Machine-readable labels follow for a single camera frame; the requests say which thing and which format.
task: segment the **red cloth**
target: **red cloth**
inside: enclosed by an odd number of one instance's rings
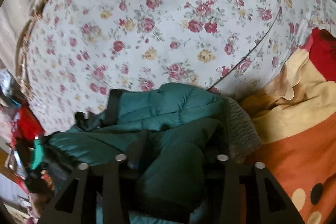
[[[44,129],[31,112],[27,102],[22,104],[22,107],[19,109],[19,115],[20,117],[17,121],[17,125],[21,129],[22,135],[26,140],[33,141],[36,136],[44,133]]]
[[[327,30],[314,28],[309,59],[327,81],[336,81],[336,38]]]

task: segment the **beige curtain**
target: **beige curtain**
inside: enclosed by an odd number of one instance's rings
[[[0,68],[15,75],[15,52],[19,35],[35,0],[4,0],[0,7]]]

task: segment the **teal jacket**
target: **teal jacket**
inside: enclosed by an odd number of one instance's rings
[[[117,109],[116,120],[105,124],[110,108]],[[204,193],[203,165],[211,160],[206,155],[241,159],[260,145],[253,123],[234,100],[170,83],[149,92],[124,92],[118,106],[110,98],[105,112],[76,119],[67,132],[47,137],[44,146],[60,151],[70,165],[94,166],[123,153],[141,130],[151,132],[153,161],[137,182],[138,194],[149,203],[161,199],[189,210]]]

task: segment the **screw head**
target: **screw head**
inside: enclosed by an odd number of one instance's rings
[[[254,166],[258,169],[264,169],[266,167],[263,162],[256,162]]]
[[[89,165],[86,164],[86,163],[81,163],[81,164],[78,165],[79,170],[86,170],[88,168],[89,168]]]
[[[227,155],[224,154],[217,155],[217,160],[219,161],[227,161],[228,159],[229,157]]]
[[[124,161],[127,159],[127,156],[125,154],[119,154],[115,156],[116,161]]]

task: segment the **orange blanket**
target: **orange blanket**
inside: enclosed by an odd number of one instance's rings
[[[336,205],[336,39],[312,31],[275,79],[241,106],[263,146],[262,161],[308,224],[325,223]]]

